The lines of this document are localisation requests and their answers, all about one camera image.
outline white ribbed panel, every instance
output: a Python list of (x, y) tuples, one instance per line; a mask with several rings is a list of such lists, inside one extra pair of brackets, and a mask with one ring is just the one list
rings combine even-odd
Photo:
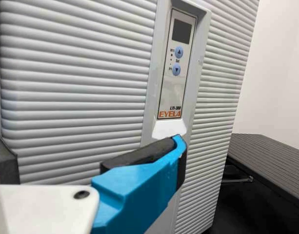
[(259, 2), (198, 1), (212, 11), (182, 187), (177, 234), (200, 234), (214, 218)]
[(156, 1), (1, 0), (2, 136), (22, 183), (89, 184), (140, 146)]

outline blue arrow button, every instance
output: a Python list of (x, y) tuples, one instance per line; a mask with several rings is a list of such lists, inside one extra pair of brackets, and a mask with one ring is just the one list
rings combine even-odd
[(183, 47), (181, 47), (180, 45), (175, 48), (175, 57), (177, 57), (178, 59), (183, 56), (183, 53)]
[(178, 63), (175, 63), (172, 67), (172, 73), (173, 75), (177, 76), (180, 73), (180, 65)]

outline up arrow button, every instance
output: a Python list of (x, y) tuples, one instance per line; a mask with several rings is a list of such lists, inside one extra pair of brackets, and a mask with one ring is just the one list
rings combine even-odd
[(183, 56), (183, 48), (179, 45), (175, 48), (175, 57), (177, 57), (178, 59), (181, 58)]

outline digital display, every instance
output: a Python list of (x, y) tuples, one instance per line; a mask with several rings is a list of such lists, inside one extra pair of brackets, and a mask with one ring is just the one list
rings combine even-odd
[(174, 19), (172, 40), (176, 40), (185, 44), (189, 44), (192, 25), (181, 20)]

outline screw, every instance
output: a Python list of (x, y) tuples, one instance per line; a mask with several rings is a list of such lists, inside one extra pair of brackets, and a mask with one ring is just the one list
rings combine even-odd
[(90, 192), (86, 191), (86, 190), (81, 190), (79, 192), (77, 192), (73, 198), (74, 199), (83, 199), (83, 198), (86, 198), (90, 195)]

